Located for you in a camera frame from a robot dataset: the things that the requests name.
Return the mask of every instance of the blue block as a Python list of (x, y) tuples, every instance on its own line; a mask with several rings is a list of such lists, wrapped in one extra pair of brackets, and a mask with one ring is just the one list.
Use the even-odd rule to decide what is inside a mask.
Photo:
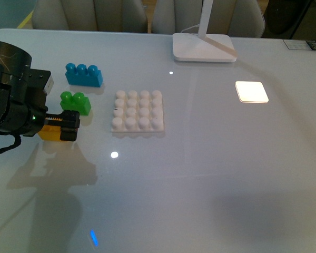
[(67, 77), (68, 83), (71, 85), (92, 87), (102, 86), (102, 73), (95, 65), (91, 65), (87, 69), (84, 64), (80, 64), (76, 67), (75, 64), (68, 63), (65, 68), (67, 69), (65, 76)]

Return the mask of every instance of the white chair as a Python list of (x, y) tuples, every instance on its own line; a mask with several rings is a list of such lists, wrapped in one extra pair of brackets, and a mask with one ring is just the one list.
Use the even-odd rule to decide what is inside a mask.
[(147, 33), (141, 0), (38, 0), (34, 29)]
[[(179, 33), (200, 22), (202, 0), (157, 0), (151, 32)], [(264, 18), (257, 0), (214, 0), (207, 33), (261, 37)], [(185, 31), (197, 33), (193, 28)]]

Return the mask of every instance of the chair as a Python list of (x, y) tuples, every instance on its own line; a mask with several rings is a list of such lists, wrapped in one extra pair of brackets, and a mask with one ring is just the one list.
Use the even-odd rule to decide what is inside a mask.
[[(151, 31), (179, 33), (199, 23), (202, 0), (157, 0)], [(261, 37), (265, 22), (256, 0), (214, 0), (207, 33)], [(188, 33), (197, 33), (193, 28)]]
[(263, 37), (293, 38), (312, 2), (312, 0), (269, 0), (264, 13), (266, 27)]
[(34, 29), (147, 33), (141, 0), (37, 0)]

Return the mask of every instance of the cable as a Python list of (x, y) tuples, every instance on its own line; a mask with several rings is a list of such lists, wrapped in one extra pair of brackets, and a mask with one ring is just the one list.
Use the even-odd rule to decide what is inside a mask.
[(189, 30), (189, 29), (192, 29), (192, 28), (195, 28), (195, 27), (199, 27), (199, 24), (198, 24), (198, 25), (193, 25), (193, 26), (191, 26), (191, 27), (189, 27), (189, 28), (186, 28), (186, 29), (182, 30), (180, 33), (183, 33), (183, 32), (185, 32), (185, 31), (187, 31), (187, 30)]

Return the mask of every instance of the white desk lamp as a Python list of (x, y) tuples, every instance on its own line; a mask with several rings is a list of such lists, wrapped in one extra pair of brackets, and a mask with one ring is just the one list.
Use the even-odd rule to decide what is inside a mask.
[(237, 53), (231, 39), (224, 34), (206, 34), (213, 0), (204, 0), (198, 35), (173, 34), (173, 54), (177, 61), (235, 62)]

